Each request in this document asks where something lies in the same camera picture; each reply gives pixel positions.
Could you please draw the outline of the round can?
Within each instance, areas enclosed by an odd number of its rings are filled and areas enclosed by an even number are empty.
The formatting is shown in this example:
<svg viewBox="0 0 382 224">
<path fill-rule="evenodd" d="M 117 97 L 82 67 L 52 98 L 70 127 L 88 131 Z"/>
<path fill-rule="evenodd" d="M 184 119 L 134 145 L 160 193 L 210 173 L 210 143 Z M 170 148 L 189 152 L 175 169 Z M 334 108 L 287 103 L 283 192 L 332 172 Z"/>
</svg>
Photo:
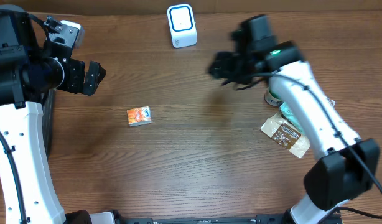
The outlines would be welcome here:
<svg viewBox="0 0 382 224">
<path fill-rule="evenodd" d="M 275 94 L 271 93 L 269 88 L 266 90 L 266 93 L 264 94 L 264 99 L 266 103 L 271 106 L 281 106 L 283 104 L 283 101 L 279 99 Z"/>
</svg>

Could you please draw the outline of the orange packet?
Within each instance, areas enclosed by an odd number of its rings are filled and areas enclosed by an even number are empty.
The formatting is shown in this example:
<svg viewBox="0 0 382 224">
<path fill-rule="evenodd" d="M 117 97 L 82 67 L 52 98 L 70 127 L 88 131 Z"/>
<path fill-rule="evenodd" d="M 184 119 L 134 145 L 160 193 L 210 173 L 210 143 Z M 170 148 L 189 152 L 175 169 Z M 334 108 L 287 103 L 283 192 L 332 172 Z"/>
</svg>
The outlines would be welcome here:
<svg viewBox="0 0 382 224">
<path fill-rule="evenodd" d="M 129 126 L 140 126 L 152 123 L 151 110 L 148 106 L 129 109 L 127 110 L 127 116 Z"/>
</svg>

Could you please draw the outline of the teal wet wipes pack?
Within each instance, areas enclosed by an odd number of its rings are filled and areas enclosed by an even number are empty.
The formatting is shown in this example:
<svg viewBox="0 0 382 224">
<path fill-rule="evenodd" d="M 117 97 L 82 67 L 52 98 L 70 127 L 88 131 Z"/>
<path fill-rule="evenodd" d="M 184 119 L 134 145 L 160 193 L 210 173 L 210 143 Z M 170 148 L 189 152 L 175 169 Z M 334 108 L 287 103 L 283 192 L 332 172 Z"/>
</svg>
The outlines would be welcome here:
<svg viewBox="0 0 382 224">
<path fill-rule="evenodd" d="M 282 113 L 283 117 L 284 117 L 288 122 L 290 122 L 295 128 L 297 128 L 297 130 L 298 130 L 301 134 L 305 134 L 304 129 L 302 128 L 302 126 L 301 126 L 300 123 L 298 122 L 297 118 L 295 117 L 294 113 L 292 112 L 292 110 L 290 109 L 290 107 L 288 106 L 287 103 L 284 102 L 284 103 L 280 106 L 280 110 L 281 110 L 281 113 Z"/>
</svg>

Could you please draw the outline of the brown white snack bag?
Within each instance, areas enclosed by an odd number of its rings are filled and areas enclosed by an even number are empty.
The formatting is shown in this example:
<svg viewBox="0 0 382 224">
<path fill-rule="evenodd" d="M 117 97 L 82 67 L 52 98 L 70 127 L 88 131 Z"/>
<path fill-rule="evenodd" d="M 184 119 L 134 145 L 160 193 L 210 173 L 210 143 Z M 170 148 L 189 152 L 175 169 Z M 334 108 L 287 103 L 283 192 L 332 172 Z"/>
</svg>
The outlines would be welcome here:
<svg viewBox="0 0 382 224">
<path fill-rule="evenodd" d="M 261 131 L 298 158 L 302 158 L 310 148 L 307 136 L 301 134 L 283 117 L 280 107 L 279 111 L 261 126 Z"/>
</svg>

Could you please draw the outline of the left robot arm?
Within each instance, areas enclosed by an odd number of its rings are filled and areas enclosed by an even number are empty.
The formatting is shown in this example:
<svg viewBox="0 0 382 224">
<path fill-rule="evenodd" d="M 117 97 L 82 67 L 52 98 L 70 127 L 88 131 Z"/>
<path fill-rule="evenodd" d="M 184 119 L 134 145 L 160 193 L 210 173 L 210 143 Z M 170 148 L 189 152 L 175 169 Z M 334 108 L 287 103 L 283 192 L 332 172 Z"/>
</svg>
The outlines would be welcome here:
<svg viewBox="0 0 382 224">
<path fill-rule="evenodd" d="M 93 95 L 106 72 L 71 58 L 83 28 L 0 6 L 0 180 L 7 223 L 113 223 L 111 212 L 66 213 L 44 144 L 43 106 L 52 90 Z"/>
</svg>

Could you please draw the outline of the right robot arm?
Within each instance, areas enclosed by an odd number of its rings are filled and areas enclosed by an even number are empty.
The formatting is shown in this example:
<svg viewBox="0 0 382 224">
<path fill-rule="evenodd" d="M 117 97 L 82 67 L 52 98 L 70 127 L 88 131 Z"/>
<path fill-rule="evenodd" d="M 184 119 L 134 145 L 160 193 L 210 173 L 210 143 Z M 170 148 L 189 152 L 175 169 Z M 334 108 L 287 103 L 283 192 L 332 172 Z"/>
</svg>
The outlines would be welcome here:
<svg viewBox="0 0 382 224">
<path fill-rule="evenodd" d="M 335 213 L 377 183 L 378 144 L 362 140 L 327 101 L 298 46 L 279 43 L 264 14 L 243 21 L 231 34 L 233 52 L 218 52 L 208 71 L 240 89 L 266 82 L 287 103 L 314 151 L 304 177 L 305 197 L 278 223 L 337 223 Z"/>
</svg>

